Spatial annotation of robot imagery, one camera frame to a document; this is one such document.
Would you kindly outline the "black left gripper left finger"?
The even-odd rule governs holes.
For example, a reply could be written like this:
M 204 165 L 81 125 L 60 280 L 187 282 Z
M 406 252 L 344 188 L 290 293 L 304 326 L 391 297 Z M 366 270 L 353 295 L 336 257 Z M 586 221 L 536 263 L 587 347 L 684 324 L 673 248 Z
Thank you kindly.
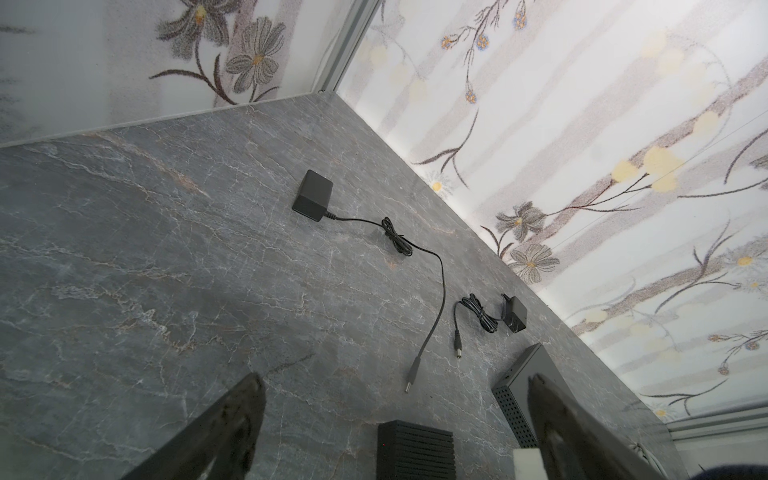
M 126 479 L 244 479 L 266 408 L 266 387 L 246 375 Z

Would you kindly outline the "black ribbed network switch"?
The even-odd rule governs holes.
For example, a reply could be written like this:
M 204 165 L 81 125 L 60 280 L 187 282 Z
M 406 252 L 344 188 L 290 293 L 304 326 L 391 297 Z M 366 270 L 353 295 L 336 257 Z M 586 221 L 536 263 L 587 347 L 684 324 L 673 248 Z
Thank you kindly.
M 377 479 L 456 479 L 452 432 L 394 420 L 377 428 Z

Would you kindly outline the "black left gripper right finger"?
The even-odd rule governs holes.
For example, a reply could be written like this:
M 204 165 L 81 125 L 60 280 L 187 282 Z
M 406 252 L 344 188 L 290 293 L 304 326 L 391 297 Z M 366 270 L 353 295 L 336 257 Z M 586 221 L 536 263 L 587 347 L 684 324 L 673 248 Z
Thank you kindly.
M 662 479 L 552 380 L 529 378 L 527 403 L 549 479 Z

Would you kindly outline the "black power adapter with cable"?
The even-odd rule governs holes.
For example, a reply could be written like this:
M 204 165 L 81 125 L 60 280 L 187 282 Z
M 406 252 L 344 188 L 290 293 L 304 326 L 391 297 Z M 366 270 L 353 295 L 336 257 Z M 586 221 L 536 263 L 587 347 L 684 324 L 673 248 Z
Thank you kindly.
M 413 256 L 415 251 L 419 251 L 434 257 L 438 261 L 441 287 L 440 304 L 435 320 L 432 323 L 428 333 L 426 334 L 425 339 L 421 343 L 418 353 L 416 354 L 406 376 L 404 392 L 408 394 L 413 385 L 416 383 L 424 352 L 429 345 L 429 342 L 432 339 L 445 311 L 447 300 L 447 282 L 445 276 L 444 261 L 438 253 L 419 246 L 400 234 L 395 228 L 393 221 L 389 217 L 384 217 L 382 220 L 375 222 L 363 218 L 340 217 L 332 213 L 329 210 L 329 205 L 333 192 L 333 186 L 334 184 L 332 181 L 311 169 L 307 170 L 299 185 L 297 195 L 292 204 L 292 210 L 301 216 L 304 216 L 315 222 L 320 222 L 322 219 L 329 219 L 337 222 L 353 222 L 373 225 L 382 231 L 384 236 L 388 239 L 388 241 L 400 255 L 406 258 L 410 258 Z

